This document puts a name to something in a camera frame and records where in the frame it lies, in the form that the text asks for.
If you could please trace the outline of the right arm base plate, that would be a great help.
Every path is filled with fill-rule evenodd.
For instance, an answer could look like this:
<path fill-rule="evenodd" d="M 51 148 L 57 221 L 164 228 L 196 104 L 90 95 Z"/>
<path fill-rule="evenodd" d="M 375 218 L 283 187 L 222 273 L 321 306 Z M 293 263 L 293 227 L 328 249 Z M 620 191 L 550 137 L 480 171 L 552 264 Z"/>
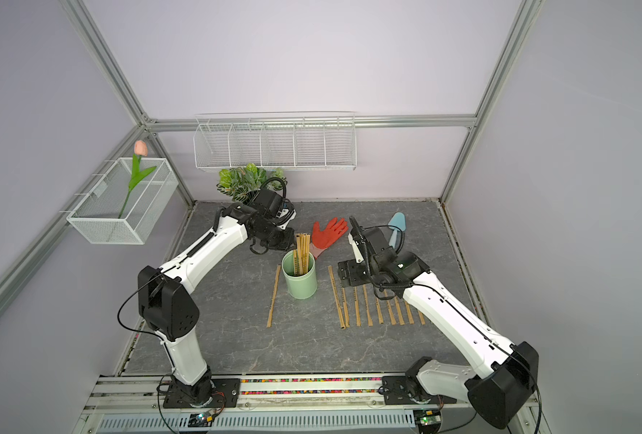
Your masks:
<path fill-rule="evenodd" d="M 454 404 L 456 399 L 444 395 L 429 395 L 416 392 L 404 375 L 386 375 L 382 378 L 377 392 L 386 405 L 444 405 Z"/>

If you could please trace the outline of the teal small spatula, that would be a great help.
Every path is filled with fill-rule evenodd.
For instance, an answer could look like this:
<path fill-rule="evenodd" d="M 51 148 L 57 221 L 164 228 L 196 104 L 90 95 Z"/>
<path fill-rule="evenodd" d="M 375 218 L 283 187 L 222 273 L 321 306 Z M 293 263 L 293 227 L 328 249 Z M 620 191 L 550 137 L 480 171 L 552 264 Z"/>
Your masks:
<path fill-rule="evenodd" d="M 395 213 L 389 222 L 389 227 L 393 231 L 389 244 L 391 247 L 396 248 L 406 230 L 406 218 L 401 212 Z"/>

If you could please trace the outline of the red hand-shaped scraper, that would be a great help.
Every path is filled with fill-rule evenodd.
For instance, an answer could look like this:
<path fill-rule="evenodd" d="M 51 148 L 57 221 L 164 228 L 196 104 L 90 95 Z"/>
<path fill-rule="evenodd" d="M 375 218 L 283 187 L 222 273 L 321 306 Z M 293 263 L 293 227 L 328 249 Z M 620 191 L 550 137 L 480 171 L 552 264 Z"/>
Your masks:
<path fill-rule="evenodd" d="M 310 252 L 313 257 L 318 259 L 325 250 L 345 235 L 347 230 L 348 226 L 344 218 L 340 220 L 333 218 L 324 230 L 320 228 L 319 222 L 314 222 L 310 244 Z"/>

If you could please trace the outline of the pink artificial tulip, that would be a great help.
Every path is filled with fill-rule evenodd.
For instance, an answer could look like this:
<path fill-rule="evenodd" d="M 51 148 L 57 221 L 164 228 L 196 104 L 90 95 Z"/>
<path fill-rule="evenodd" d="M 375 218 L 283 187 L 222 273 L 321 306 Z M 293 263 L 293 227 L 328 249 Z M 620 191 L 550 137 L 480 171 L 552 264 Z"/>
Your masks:
<path fill-rule="evenodd" d="M 145 178 L 151 175 L 155 170 L 155 166 L 150 166 L 148 168 L 142 169 L 141 162 L 144 157 L 148 156 L 148 147 L 147 143 L 143 140 L 138 140 L 134 144 L 133 155 L 131 160 L 131 176 L 127 185 L 127 195 L 122 204 L 121 210 L 118 214 L 118 219 L 121 219 L 124 216 L 127 204 L 133 190 L 140 184 Z"/>

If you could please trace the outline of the white mesh basket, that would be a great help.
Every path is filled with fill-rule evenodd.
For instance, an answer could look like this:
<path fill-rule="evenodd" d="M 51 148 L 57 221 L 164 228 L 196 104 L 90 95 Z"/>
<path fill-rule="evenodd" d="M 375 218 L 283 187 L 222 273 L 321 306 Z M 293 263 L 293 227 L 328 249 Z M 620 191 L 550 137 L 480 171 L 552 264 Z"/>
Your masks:
<path fill-rule="evenodd" d="M 127 195 L 132 157 L 121 157 L 69 211 L 67 222 L 92 244 L 143 245 L 165 210 L 178 181 L 164 158 L 144 157 L 141 168 L 155 166 L 130 195 L 124 216 L 118 214 Z"/>

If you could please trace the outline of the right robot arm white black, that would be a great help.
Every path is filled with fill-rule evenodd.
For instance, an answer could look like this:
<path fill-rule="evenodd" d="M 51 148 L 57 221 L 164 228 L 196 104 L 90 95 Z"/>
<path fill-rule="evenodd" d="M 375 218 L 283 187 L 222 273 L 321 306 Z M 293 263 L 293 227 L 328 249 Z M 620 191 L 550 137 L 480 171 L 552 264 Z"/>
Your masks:
<path fill-rule="evenodd" d="M 371 284 L 382 300 L 400 298 L 436 325 L 467 361 L 444 365 L 422 358 L 405 374 L 419 401 L 433 395 L 467 401 L 492 427 L 503 430 L 538 391 L 539 354 L 527 342 L 514 344 L 467 309 L 415 254 L 375 255 L 341 261 L 341 282 Z"/>

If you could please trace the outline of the bundle of brown paper straws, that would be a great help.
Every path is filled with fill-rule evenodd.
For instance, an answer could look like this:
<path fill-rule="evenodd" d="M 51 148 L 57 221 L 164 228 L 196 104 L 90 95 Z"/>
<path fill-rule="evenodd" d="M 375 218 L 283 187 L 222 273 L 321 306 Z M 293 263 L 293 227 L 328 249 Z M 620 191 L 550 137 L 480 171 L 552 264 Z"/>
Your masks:
<path fill-rule="evenodd" d="M 304 276 L 309 272 L 310 242 L 310 234 L 298 233 L 296 235 L 296 249 L 293 253 L 293 271 L 297 277 Z"/>

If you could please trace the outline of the green artificial plant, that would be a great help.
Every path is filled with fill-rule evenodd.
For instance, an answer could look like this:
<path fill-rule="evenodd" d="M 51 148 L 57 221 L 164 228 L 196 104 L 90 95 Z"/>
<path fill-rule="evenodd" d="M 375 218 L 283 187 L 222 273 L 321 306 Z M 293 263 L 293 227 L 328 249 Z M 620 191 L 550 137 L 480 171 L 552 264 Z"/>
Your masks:
<path fill-rule="evenodd" d="M 216 186 L 219 193 L 234 202 L 251 204 L 261 188 L 286 195 L 288 181 L 281 168 L 267 170 L 250 163 L 246 166 L 222 169 Z"/>

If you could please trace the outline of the aluminium front rail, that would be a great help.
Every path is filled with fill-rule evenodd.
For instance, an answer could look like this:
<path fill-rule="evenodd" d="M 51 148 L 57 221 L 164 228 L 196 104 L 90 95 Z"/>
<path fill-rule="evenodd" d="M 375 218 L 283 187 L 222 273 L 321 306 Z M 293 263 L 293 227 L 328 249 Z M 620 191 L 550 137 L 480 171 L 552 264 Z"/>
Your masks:
<path fill-rule="evenodd" d="M 377 392 L 386 375 L 402 373 L 355 374 L 245 374 L 216 375 L 214 378 L 235 377 L 241 380 L 240 396 L 234 408 L 167 409 L 163 406 L 165 393 L 174 382 L 168 375 L 101 377 L 84 404 L 84 412 L 322 412 L 323 410 L 465 410 L 476 411 L 464 398 L 446 387 L 434 395 L 457 400 L 444 405 L 386 405 Z"/>

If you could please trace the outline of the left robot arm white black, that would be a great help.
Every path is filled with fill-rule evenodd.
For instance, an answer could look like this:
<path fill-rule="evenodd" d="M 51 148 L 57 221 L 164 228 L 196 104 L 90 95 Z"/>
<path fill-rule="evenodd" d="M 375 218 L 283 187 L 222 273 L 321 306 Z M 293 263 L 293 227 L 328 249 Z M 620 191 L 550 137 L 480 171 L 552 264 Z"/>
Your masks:
<path fill-rule="evenodd" d="M 144 267 L 138 274 L 138 314 L 161 339 L 174 382 L 191 400 L 206 403 L 214 389 L 212 371 L 195 332 L 200 309 L 193 292 L 222 259 L 248 240 L 259 241 L 264 251 L 290 250 L 295 233 L 288 222 L 295 217 L 288 200 L 276 212 L 241 203 L 221 208 L 212 228 L 185 251 L 158 268 Z"/>

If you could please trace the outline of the mint green storage cup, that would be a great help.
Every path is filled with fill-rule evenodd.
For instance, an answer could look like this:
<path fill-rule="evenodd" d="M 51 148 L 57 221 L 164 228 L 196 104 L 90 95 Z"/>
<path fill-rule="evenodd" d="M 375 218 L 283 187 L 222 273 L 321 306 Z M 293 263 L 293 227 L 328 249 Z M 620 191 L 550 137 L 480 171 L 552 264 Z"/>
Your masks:
<path fill-rule="evenodd" d="M 317 292 L 316 260 L 312 255 L 309 255 L 309 271 L 304 275 L 297 276 L 294 274 L 293 256 L 294 252 L 289 251 L 281 262 L 281 273 L 286 281 L 288 294 L 298 300 L 311 298 Z"/>

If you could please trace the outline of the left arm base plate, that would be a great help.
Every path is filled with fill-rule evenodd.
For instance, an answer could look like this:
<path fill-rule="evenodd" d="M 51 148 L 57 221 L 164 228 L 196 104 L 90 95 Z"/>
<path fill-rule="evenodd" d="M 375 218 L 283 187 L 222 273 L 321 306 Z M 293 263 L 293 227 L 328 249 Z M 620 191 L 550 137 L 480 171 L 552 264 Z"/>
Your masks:
<path fill-rule="evenodd" d="M 240 390 L 241 380 L 235 377 L 206 379 L 196 386 L 176 380 L 169 385 L 163 406 L 167 409 L 234 408 Z"/>

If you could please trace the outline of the twelfth brown paper straw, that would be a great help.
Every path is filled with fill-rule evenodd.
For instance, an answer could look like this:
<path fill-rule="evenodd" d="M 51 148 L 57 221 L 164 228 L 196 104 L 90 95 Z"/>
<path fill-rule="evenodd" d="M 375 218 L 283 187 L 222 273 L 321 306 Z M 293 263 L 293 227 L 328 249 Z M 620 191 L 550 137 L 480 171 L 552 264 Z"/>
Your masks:
<path fill-rule="evenodd" d="M 281 265 L 278 265 L 276 269 L 276 274 L 275 274 L 275 281 L 274 281 L 274 287 L 273 287 L 272 296 L 271 296 L 270 309 L 269 309 L 268 319 L 266 323 L 266 328 L 272 327 L 281 271 L 282 271 Z"/>

